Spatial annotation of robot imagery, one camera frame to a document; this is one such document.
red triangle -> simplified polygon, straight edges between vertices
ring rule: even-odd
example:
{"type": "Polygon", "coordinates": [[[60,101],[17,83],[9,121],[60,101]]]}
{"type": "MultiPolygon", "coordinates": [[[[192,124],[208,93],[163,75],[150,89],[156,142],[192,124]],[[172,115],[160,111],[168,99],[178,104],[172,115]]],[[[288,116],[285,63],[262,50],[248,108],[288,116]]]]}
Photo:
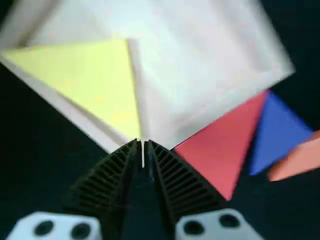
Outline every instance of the red triangle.
{"type": "Polygon", "coordinates": [[[174,150],[230,200],[268,92],[225,114],[174,150]]]}

blue triangle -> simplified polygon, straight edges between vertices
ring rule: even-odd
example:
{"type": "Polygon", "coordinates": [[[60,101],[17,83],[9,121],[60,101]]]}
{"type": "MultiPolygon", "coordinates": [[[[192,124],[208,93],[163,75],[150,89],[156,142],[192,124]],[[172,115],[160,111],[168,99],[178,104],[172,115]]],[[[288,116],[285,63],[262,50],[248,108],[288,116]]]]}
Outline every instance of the blue triangle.
{"type": "Polygon", "coordinates": [[[310,138],[313,131],[270,92],[257,128],[250,175],[256,175],[310,138]]]}

colored paper shape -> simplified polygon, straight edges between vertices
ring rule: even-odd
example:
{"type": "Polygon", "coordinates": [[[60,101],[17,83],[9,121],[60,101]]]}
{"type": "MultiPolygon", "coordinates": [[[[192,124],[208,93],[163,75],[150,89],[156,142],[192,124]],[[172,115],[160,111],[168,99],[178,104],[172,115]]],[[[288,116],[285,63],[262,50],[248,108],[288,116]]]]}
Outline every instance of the colored paper shape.
{"type": "Polygon", "coordinates": [[[227,200],[232,197],[266,96],[263,92],[251,98],[174,149],[227,200]]]}
{"type": "Polygon", "coordinates": [[[2,55],[121,134],[140,137],[126,40],[28,47],[2,55]]]}
{"type": "Polygon", "coordinates": [[[256,175],[310,138],[313,131],[272,92],[257,129],[250,175],[256,175]]]}
{"type": "Polygon", "coordinates": [[[298,145],[284,159],[273,166],[268,177],[271,182],[280,181],[320,167],[320,131],[298,145]]]}

orange object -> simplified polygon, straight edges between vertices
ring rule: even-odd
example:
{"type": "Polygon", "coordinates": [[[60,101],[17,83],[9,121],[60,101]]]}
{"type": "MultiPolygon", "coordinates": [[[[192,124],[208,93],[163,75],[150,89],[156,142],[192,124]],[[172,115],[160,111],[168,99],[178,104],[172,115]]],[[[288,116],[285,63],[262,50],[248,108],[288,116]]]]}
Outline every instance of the orange object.
{"type": "Polygon", "coordinates": [[[269,171],[271,182],[280,181],[320,167],[320,131],[297,146],[269,171]]]}

yellow triangle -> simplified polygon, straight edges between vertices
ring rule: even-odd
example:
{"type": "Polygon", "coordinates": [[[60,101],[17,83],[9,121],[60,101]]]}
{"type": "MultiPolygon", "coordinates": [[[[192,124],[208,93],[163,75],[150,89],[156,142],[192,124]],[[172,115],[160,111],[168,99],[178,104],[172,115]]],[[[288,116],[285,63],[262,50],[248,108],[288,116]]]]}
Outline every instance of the yellow triangle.
{"type": "Polygon", "coordinates": [[[28,47],[2,55],[127,137],[140,137],[126,40],[28,47]]]}

